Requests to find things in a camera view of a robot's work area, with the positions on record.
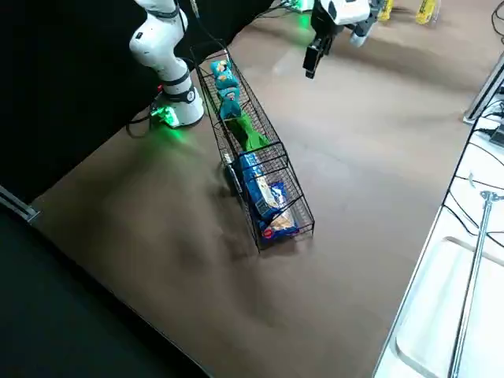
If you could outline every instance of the metal wire basket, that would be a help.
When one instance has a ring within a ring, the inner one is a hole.
[[[209,44],[218,45],[217,42],[203,43],[191,49],[195,61],[197,61],[196,57],[201,56],[201,51],[209,49]],[[210,64],[214,61],[222,60],[230,62],[232,73],[239,82],[240,109],[249,116],[253,129],[267,138],[269,141],[267,146],[252,151],[245,151],[231,130],[229,130],[226,120],[221,118],[221,100],[217,92],[215,77],[210,69]],[[234,187],[232,189],[235,189],[234,192],[238,193],[246,222],[258,249],[263,250],[285,239],[298,238],[300,235],[309,235],[309,232],[312,235],[315,220],[284,144],[281,142],[248,82],[232,60],[230,53],[227,50],[220,50],[207,57],[200,65],[196,65],[195,68],[212,123],[220,158],[228,176],[231,177],[230,181]],[[249,158],[252,158],[254,163],[245,166],[243,164],[244,159]],[[268,216],[261,214],[257,201],[255,201],[257,199],[252,198],[253,196],[250,194],[249,189],[250,185],[254,184],[253,181],[259,186],[262,184],[263,186],[268,185],[268,187],[275,187],[278,183],[282,183],[283,201],[277,203],[275,211],[272,211]],[[282,235],[279,238],[269,239],[267,230],[271,229],[281,217],[286,217],[287,215],[294,219],[295,231]]]

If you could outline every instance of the red label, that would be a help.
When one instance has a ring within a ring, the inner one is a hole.
[[[273,236],[273,231],[271,231],[271,228],[268,228],[266,229],[262,235],[266,238],[266,239],[270,239],[272,236]]]

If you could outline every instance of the yellow object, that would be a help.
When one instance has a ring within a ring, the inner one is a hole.
[[[384,7],[378,14],[378,20],[382,22],[390,20],[393,6],[394,6],[394,0],[385,0]]]
[[[425,25],[432,17],[435,9],[435,0],[423,0],[420,9],[417,12],[415,20],[417,24]]]

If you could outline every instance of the black backdrop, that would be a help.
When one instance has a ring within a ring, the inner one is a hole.
[[[230,43],[271,2],[198,0],[198,7],[206,28]],[[189,1],[180,6],[189,28],[176,52],[189,57],[190,45],[208,36]],[[146,17],[133,0],[12,7],[1,15],[3,46],[13,53],[4,61],[0,185],[31,202],[145,108],[158,81],[128,49]]]

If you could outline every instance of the blue snack bag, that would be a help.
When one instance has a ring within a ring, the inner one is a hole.
[[[231,69],[226,69],[218,76],[216,76],[215,86],[217,87],[217,89],[238,87],[238,80],[233,75],[233,72],[231,72]]]
[[[243,154],[239,158],[243,180],[250,200],[253,203],[259,219],[268,220],[278,211],[278,203],[263,176],[259,161],[255,154]]]
[[[284,188],[284,183],[274,183],[270,186],[273,197],[276,200],[279,208],[287,205],[287,196]],[[299,231],[298,225],[292,216],[291,209],[285,209],[282,213],[278,214],[270,224],[263,221],[258,222],[259,229],[261,230],[261,239],[263,242],[271,242],[282,236],[293,235]]]
[[[219,91],[220,97],[220,118],[226,120],[228,118],[241,117],[242,110],[239,107],[239,89],[227,88]]]
[[[231,65],[229,64],[229,61],[213,61],[212,63],[210,63],[210,69],[212,70],[213,77],[217,78],[230,66]]]

